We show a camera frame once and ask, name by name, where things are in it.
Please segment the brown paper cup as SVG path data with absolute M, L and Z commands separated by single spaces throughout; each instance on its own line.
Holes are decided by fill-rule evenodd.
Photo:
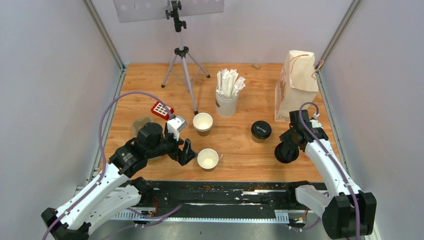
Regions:
M 198 165 L 207 172 L 213 171 L 218 165 L 219 160 L 220 156 L 214 149 L 211 148 L 205 148 L 197 155 Z
M 257 134 L 251 134 L 251 138 L 255 143 L 263 143 L 266 139 L 268 139 L 270 135 L 257 135 Z

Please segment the black plastic cup lid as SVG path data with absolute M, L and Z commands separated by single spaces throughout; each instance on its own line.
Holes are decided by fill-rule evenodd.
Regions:
M 268 122 L 264 120 L 258 120 L 251 125 L 250 131 L 251 134 L 256 134 L 260 136 L 271 135 L 272 127 Z

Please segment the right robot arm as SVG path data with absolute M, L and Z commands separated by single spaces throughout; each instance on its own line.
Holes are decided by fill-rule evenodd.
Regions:
M 304 152 L 318 169 L 328 195 L 307 181 L 298 181 L 289 187 L 286 204 L 292 209 L 304 205 L 315 212 L 333 240 L 371 235 L 377 208 L 375 196 L 364 192 L 343 169 L 321 123 L 309 118 L 306 109 L 291 111 L 289 118 L 289 129 L 279 137 L 275 158 L 288 164 Z

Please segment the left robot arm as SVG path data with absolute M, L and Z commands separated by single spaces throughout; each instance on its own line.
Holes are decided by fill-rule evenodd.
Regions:
M 47 208 L 41 218 L 47 234 L 56 240 L 87 240 L 102 224 L 124 209 L 149 206 L 153 187 L 142 177 L 131 179 L 149 159 L 169 156 L 181 166 L 197 156 L 191 141 L 180 132 L 187 122 L 177 116 L 162 127 L 148 122 L 137 136 L 116 149 L 103 170 L 77 195 L 62 206 Z

